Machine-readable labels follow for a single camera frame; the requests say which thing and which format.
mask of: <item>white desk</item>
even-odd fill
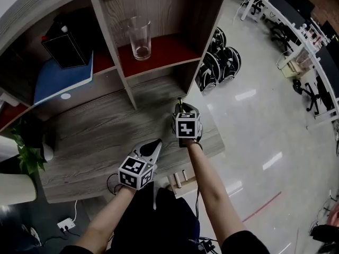
[[[253,3],[254,3],[255,0],[250,0],[244,13],[242,14],[241,16],[241,20],[243,21],[246,16],[248,15],[248,12],[249,10],[251,9]],[[335,94],[334,94],[334,91],[332,89],[332,86],[326,76],[326,73],[324,72],[322,66],[320,65],[319,63],[319,60],[318,58],[315,56],[315,53],[316,53],[316,49],[314,48],[313,44],[311,43],[311,41],[308,39],[306,40],[305,37],[301,34],[301,32],[295,28],[295,24],[294,23],[291,23],[284,15],[282,15],[282,13],[276,9],[270,2],[269,0],[261,0],[263,2],[263,4],[265,5],[265,7],[269,8],[274,15],[276,15],[280,21],[287,25],[293,32],[294,34],[298,37],[298,39],[300,40],[301,42],[301,45],[299,47],[297,47],[292,54],[290,54],[285,60],[282,60],[278,63],[278,68],[279,69],[282,69],[292,58],[296,57],[298,55],[298,53],[302,50],[302,49],[306,49],[309,53],[309,57],[313,63],[313,65],[315,66],[315,69],[316,71],[318,72],[319,76],[321,77],[324,85],[326,86],[326,88],[328,89],[330,95],[331,95],[331,98],[332,98],[332,101],[333,101],[333,104],[334,104],[334,108],[330,111],[327,111],[323,114],[320,114],[318,116],[315,117],[316,119],[316,122],[312,125],[308,125],[307,126],[307,129],[311,129],[311,128],[314,128],[316,126],[319,126],[319,125],[322,125],[324,123],[327,123],[327,122],[330,122],[330,121],[334,121],[336,119],[339,118],[339,106],[338,106],[338,101],[337,101],[337,98],[335,97]],[[259,14],[259,16],[257,17],[257,21],[261,18],[262,14],[263,14],[264,10],[261,10],[261,13]],[[328,117],[324,120],[320,120],[321,116],[322,115],[330,115],[332,113],[336,112],[336,115],[335,116],[331,116],[331,117]]]

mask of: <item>green plant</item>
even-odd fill
[[[14,122],[11,133],[19,151],[20,169],[22,173],[29,175],[40,167],[46,160],[43,157],[42,134],[38,121],[30,117],[21,117]]]

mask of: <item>black sleeve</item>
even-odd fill
[[[249,231],[239,231],[226,238],[222,244],[221,253],[270,254],[266,246]]]
[[[66,246],[60,254],[93,254],[88,249],[79,246]]]

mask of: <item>white floor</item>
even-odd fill
[[[268,29],[251,18],[242,22],[243,9],[232,26],[240,3],[228,1],[218,26],[240,53],[241,70],[204,97],[226,147],[210,161],[242,220],[275,197],[245,221],[272,254],[315,253],[320,244],[308,236],[309,227],[338,186],[332,125],[306,130],[313,117],[276,67],[281,51]],[[192,208],[195,198],[185,196]],[[201,235],[215,238],[202,199],[199,208]]]

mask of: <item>red shelf surface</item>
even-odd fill
[[[25,112],[27,108],[28,107],[24,106],[23,104],[19,104],[18,106],[14,107],[10,104],[5,103],[4,108],[0,112],[0,130],[17,116]]]
[[[96,74],[100,71],[106,70],[108,68],[114,67],[114,62],[112,60],[111,54],[104,43],[99,47],[94,48],[93,52],[93,74]]]
[[[136,60],[130,44],[118,48],[125,77],[153,69],[178,64],[187,60],[198,60],[200,56],[185,42],[180,34],[152,38],[150,58]]]

